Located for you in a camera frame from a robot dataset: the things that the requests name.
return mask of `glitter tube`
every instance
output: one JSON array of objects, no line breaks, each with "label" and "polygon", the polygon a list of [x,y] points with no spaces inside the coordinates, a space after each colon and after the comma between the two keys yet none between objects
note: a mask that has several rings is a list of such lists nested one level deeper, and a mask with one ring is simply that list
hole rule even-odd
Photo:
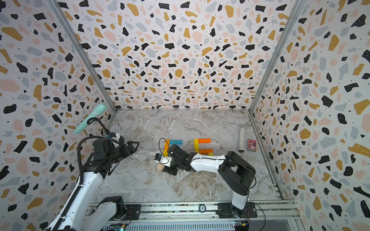
[{"label": "glitter tube", "polygon": [[238,150],[239,152],[244,152],[245,149],[245,131],[247,127],[243,124],[240,125],[240,131],[239,131],[239,147]]}]

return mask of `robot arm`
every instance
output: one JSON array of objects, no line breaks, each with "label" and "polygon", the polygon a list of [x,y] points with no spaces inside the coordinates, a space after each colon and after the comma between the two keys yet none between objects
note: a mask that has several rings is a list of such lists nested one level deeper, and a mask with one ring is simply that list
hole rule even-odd
[{"label": "robot arm", "polygon": [[[97,118],[88,120],[90,124]],[[86,209],[93,198],[93,195],[106,175],[110,175],[112,164],[119,163],[122,159],[132,155],[139,147],[138,142],[128,141],[124,143],[124,138],[118,133],[112,133],[104,126],[106,137],[89,136],[80,141],[77,146],[77,159],[80,169],[78,183],[72,194],[65,203],[53,222],[50,223],[47,231],[51,230],[100,230],[111,218],[119,220],[126,217],[126,206],[122,197],[107,197],[97,207],[96,211],[83,222]],[[90,155],[84,166],[81,164],[80,148],[82,142],[89,138],[98,138],[93,142],[94,153]]]},{"label": "robot arm", "polygon": [[165,165],[164,172],[176,175],[178,169],[185,171],[210,171],[219,173],[233,190],[231,204],[233,213],[243,216],[250,186],[255,178],[256,170],[235,152],[222,156],[204,156],[183,151],[179,146],[172,145],[168,157],[157,154],[155,162]]}]

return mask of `blue wooden block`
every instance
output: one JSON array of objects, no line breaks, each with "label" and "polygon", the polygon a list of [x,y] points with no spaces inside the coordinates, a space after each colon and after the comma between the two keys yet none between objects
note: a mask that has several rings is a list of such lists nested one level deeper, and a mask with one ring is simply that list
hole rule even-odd
[{"label": "blue wooden block", "polygon": [[171,145],[182,145],[182,140],[170,140],[169,144],[170,146]]}]

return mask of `terrazzo pattern wall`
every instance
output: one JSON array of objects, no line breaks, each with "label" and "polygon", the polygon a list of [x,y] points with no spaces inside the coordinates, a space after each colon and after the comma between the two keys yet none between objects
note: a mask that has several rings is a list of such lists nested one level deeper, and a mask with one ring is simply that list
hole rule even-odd
[{"label": "terrazzo pattern wall", "polygon": [[73,131],[102,95],[45,1],[0,1],[0,21],[0,230],[44,230],[75,186],[77,142],[100,134]]},{"label": "terrazzo pattern wall", "polygon": [[370,1],[309,1],[253,110],[306,230],[370,230]]},{"label": "terrazzo pattern wall", "polygon": [[118,108],[249,108],[294,0],[60,3]]}]

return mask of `teal microphone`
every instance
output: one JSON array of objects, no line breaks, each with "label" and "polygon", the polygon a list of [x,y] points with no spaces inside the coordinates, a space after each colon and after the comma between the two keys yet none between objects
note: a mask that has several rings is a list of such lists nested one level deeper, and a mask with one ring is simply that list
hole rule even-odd
[{"label": "teal microphone", "polygon": [[82,132],[85,127],[87,126],[87,121],[88,119],[90,118],[96,118],[98,117],[100,114],[102,114],[105,110],[107,109],[107,106],[104,104],[104,103],[100,103],[98,104],[94,110],[92,111],[92,113],[90,113],[90,115],[88,115],[78,126],[77,128],[74,130],[74,134],[79,134],[80,132]]}]

